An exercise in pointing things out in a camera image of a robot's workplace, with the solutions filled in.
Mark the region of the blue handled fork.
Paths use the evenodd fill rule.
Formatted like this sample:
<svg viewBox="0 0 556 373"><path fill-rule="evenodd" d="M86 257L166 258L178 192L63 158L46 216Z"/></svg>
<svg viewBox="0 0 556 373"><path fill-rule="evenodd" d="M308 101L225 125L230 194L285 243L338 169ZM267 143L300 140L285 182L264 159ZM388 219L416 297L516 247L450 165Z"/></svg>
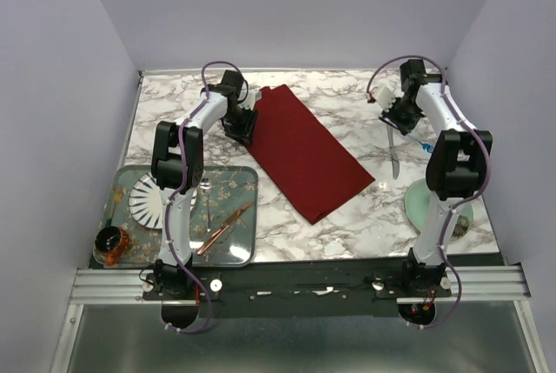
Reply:
<svg viewBox="0 0 556 373"><path fill-rule="evenodd" d="M427 152L427 153L429 153L429 154L432 154L432 153L433 153L433 151L434 151L434 145L433 145L433 144L430 144L430 143L426 143L426 142L424 142L424 141L421 141L419 138L415 137L414 135L412 135L412 134L410 134L410 133L407 133L406 135L402 135L402 136L405 137L405 138L408 138L408 139L412 140L413 142L415 142L415 143L417 143L417 144L419 144L419 145L421 146L421 148L422 148L425 152Z"/></svg>

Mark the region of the dark red cloth napkin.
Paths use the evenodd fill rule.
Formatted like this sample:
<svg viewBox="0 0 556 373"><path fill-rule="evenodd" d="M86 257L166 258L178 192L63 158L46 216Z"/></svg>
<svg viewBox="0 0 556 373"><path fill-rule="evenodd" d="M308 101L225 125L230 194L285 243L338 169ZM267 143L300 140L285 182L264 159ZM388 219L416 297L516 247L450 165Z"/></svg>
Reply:
<svg viewBox="0 0 556 373"><path fill-rule="evenodd" d="M318 223L374 182L288 86L262 88L255 110L247 150L309 223Z"/></svg>

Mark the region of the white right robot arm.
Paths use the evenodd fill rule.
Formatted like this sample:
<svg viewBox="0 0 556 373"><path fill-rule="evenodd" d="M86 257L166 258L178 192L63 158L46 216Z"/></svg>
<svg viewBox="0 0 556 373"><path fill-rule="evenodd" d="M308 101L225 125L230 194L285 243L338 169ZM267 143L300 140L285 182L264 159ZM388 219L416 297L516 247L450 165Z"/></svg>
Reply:
<svg viewBox="0 0 556 373"><path fill-rule="evenodd" d="M493 136L465 118L444 71L427 72L428 58L405 55L397 60L401 96L386 87L368 92L381 107L381 121L406 136L426 118L437 136L425 175L430 195L427 216L399 277L406 294L419 296L440 286L460 207L481 196L489 182Z"/></svg>

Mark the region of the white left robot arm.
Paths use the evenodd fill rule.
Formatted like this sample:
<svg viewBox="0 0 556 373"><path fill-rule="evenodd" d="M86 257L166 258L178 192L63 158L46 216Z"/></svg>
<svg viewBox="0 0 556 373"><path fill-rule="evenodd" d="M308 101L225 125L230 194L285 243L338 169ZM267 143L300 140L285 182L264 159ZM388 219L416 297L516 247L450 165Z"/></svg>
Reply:
<svg viewBox="0 0 556 373"><path fill-rule="evenodd" d="M156 126L151 173L162 198L162 246L154 263L156 285L174 299L186 297L202 284L192 273L190 203L204 172L204 136L220 122L226 137L249 146L253 142L258 112L248 82L231 65L217 84L208 83L202 68L203 87L193 109L180 122L161 121Z"/></svg>

